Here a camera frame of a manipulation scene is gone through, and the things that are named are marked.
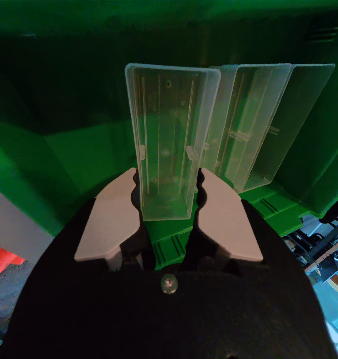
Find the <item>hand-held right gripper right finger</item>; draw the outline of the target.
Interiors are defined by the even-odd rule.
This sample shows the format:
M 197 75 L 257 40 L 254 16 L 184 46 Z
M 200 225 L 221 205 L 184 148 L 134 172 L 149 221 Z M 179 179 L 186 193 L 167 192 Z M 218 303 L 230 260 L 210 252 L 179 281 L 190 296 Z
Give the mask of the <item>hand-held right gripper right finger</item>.
M 197 177 L 195 226 L 225 254 L 236 260 L 259 263 L 263 255 L 240 196 L 206 168 Z

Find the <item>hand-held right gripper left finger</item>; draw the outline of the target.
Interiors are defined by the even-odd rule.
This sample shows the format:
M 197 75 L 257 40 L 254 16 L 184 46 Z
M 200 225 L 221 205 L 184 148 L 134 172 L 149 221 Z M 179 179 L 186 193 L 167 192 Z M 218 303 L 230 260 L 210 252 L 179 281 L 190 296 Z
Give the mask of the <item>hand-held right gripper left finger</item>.
M 140 228 L 140 214 L 131 200 L 136 173 L 136 168 L 130 168 L 95 197 L 74 255 L 76 262 L 104 259 L 110 271 L 121 268 L 124 259 L 121 245 Z

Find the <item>green plastic bin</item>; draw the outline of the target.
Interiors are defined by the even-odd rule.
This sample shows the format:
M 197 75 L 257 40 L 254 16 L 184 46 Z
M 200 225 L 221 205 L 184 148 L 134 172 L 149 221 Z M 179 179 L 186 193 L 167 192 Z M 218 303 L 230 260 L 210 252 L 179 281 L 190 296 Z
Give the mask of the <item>green plastic bin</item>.
M 0 192 L 51 235 L 135 166 L 124 68 L 334 63 L 273 184 L 281 236 L 338 199 L 338 1 L 0 1 Z

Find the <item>clear plastic drawer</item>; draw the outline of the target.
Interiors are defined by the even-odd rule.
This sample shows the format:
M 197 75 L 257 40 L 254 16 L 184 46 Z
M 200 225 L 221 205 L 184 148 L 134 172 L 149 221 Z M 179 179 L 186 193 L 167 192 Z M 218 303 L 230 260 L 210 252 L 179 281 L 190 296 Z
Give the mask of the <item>clear plastic drawer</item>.
M 212 66 L 221 79 L 202 167 L 238 194 L 270 184 L 335 66 Z
M 220 70 L 129 63 L 125 77 L 143 220 L 189 219 Z

